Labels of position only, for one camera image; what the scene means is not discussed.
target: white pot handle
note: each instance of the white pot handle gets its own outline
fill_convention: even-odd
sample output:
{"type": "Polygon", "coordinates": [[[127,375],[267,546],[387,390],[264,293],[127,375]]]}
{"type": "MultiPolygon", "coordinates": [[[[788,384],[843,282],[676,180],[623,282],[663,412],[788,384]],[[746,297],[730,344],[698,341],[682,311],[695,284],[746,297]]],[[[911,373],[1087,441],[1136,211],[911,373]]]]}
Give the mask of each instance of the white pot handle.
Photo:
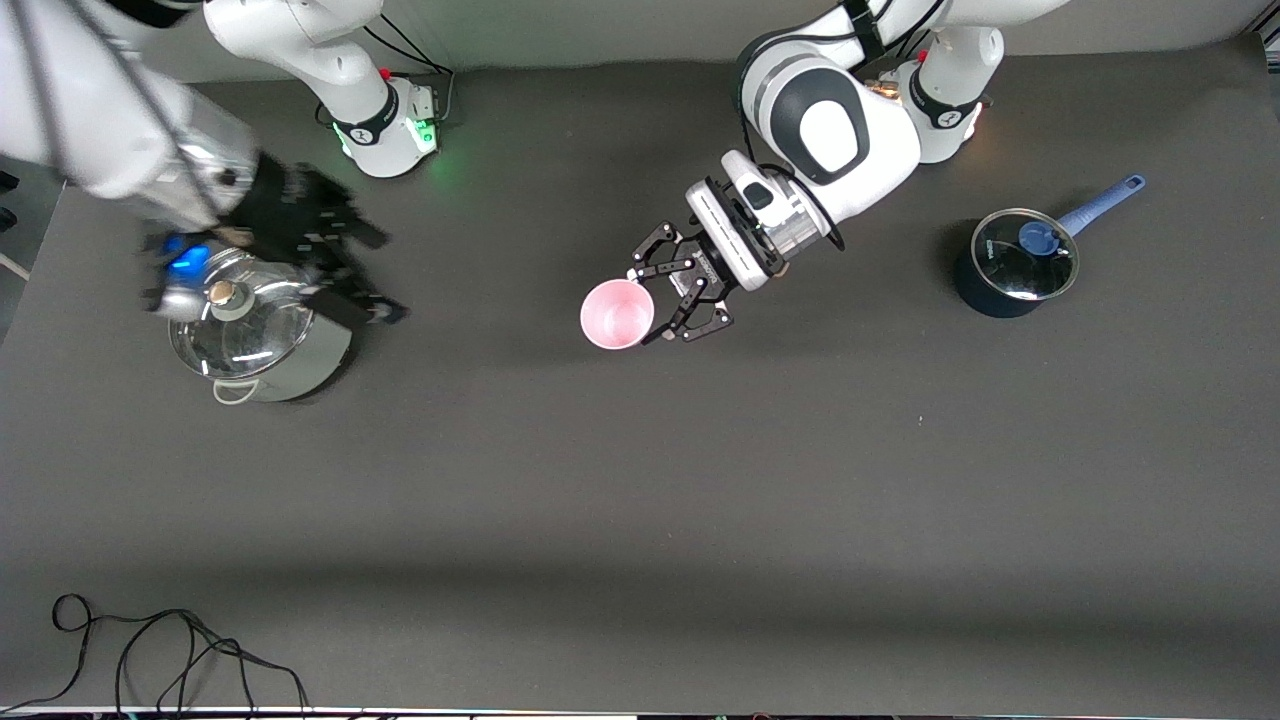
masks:
{"type": "Polygon", "coordinates": [[[242,402],[248,402],[251,397],[257,392],[257,388],[262,387],[261,379],[252,379],[250,382],[232,382],[224,383],[223,380],[214,380],[214,400],[221,402],[223,405],[239,405],[242,402]],[[243,389],[244,395],[239,397],[224,397],[221,395],[223,389],[243,389]]]}

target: pot lid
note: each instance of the pot lid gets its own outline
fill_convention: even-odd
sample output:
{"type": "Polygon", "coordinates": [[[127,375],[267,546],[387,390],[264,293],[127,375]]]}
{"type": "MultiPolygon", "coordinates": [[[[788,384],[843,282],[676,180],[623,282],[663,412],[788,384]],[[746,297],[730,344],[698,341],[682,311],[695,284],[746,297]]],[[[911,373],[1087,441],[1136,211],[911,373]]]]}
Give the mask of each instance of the pot lid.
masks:
{"type": "Polygon", "coordinates": [[[224,250],[205,264],[200,319],[169,323],[173,348],[188,368],[210,379],[262,373],[306,337],[314,311],[302,304],[301,293],[308,284],[293,265],[224,250]]]}
{"type": "Polygon", "coordinates": [[[1075,241],[1034,210],[1001,210],[973,233],[970,255],[987,284],[1016,300],[1048,300],[1075,282],[1075,241]]]}

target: pot handle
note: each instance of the pot handle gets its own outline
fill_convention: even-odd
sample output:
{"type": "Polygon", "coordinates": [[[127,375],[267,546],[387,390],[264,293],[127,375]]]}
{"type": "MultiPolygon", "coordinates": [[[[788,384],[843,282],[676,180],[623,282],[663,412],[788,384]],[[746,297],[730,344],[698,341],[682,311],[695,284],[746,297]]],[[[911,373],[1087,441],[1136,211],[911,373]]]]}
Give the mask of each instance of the pot handle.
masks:
{"type": "Polygon", "coordinates": [[[1075,237],[1089,223],[1097,220],[1102,213],[1106,213],[1129,197],[1133,197],[1135,192],[1144,187],[1147,187],[1147,178],[1142,176],[1129,176],[1102,191],[1102,195],[1062,215],[1062,219],[1060,219],[1059,223],[1062,224],[1062,229],[1065,229],[1068,234],[1075,237]]]}
{"type": "Polygon", "coordinates": [[[248,400],[257,393],[257,388],[260,387],[262,387],[262,380],[260,379],[252,379],[247,383],[224,383],[223,380],[214,380],[214,400],[221,402],[223,405],[239,405],[242,402],[248,402],[248,400]],[[238,397],[225,397],[221,393],[224,389],[242,389],[244,391],[244,395],[238,397]]]}

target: tabletop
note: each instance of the tabletop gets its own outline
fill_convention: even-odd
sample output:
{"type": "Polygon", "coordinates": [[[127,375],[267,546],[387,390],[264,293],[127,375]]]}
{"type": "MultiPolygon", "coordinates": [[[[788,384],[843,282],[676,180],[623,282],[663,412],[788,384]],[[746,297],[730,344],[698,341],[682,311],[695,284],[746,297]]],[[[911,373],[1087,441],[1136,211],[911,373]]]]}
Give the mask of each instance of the tabletop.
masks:
{"type": "MultiPolygon", "coordinates": [[[[705,341],[594,348],[582,296],[739,145],[732,78],[466,73],[440,154],[389,181],[301,83],[205,87],[394,236],[361,258],[412,318],[297,404],[216,405],[137,310],[140,223],[68,191],[0,348],[0,701],[63,684],[47,610],[79,592],[191,607],[317,705],[1274,716],[1258,40],[1010,58],[973,141],[844,223],[846,252],[731,297],[705,341]],[[1069,293],[1014,320],[955,296],[973,220],[1134,172],[1069,293]]],[[[163,633],[142,702],[186,652],[163,633]]],[[[68,705],[111,702],[120,641],[68,705]]],[[[197,702],[243,705],[229,664],[197,702]]]]}

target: pink cup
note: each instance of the pink cup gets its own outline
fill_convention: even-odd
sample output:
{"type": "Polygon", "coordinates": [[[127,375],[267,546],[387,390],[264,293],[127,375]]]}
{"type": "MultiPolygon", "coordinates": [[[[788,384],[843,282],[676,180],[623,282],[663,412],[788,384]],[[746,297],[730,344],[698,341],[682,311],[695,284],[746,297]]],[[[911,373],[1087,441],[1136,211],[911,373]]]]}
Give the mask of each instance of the pink cup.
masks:
{"type": "Polygon", "coordinates": [[[653,296],[640,283],[612,279],[586,293],[579,322],[586,340],[604,350],[625,350],[644,340],[653,313],[653,296]]]}

